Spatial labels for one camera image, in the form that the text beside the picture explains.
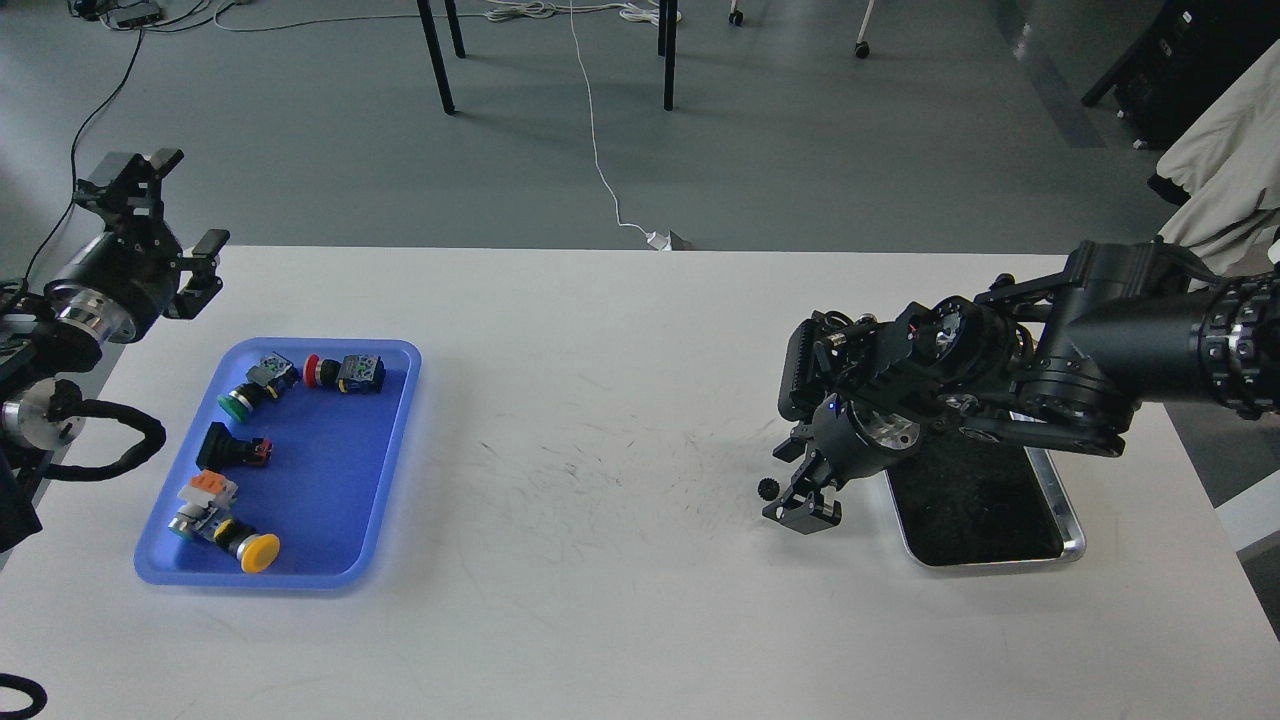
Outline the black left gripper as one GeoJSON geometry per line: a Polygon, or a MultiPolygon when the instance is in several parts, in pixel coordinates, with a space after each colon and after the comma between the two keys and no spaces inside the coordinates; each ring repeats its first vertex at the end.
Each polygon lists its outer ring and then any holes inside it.
{"type": "Polygon", "coordinates": [[[195,319],[220,293],[219,252],[230,232],[210,229],[182,256],[164,217],[163,179],[184,156],[180,149],[110,152],[74,182],[74,205],[100,217],[106,231],[44,287],[58,322],[99,346],[129,345],[161,316],[195,319]],[[182,272],[191,278],[179,290],[182,272]]]}

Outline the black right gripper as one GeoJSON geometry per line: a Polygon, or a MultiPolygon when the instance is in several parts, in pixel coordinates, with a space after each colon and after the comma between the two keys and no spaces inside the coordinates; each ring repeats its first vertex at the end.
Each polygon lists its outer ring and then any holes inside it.
{"type": "Polygon", "coordinates": [[[841,502],[827,500],[824,491],[911,457],[923,436],[918,421],[831,395],[814,411],[812,425],[795,425],[771,451],[782,462],[800,465],[787,488],[780,486],[780,497],[765,502],[762,516],[797,533],[838,527],[841,502]]]}

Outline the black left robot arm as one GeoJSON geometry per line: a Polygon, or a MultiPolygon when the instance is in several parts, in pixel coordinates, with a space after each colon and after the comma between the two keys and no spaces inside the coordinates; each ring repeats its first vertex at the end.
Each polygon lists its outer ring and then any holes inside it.
{"type": "Polygon", "coordinates": [[[161,318],[191,320],[221,291],[218,255],[229,233],[209,231],[186,252],[165,219],[163,181],[183,156],[179,149],[108,154],[72,196],[102,219],[102,232],[42,290],[3,286],[4,551],[41,530],[35,492],[45,480],[108,480],[165,443],[159,420],[87,397],[76,375],[93,370],[106,345],[138,342],[161,318]],[[118,421],[140,441],[105,465],[55,462],[88,419],[118,421]]]}

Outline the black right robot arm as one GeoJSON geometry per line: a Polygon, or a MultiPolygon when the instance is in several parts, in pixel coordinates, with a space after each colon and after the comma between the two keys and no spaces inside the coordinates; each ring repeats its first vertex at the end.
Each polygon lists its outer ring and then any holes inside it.
{"type": "Polygon", "coordinates": [[[973,299],[909,304],[896,319],[815,311],[788,340],[763,515],[809,534],[840,524],[826,497],[955,433],[1116,457],[1144,402],[1277,411],[1277,272],[1224,277],[1189,249],[1085,242],[1064,269],[1004,273],[973,299]]]}

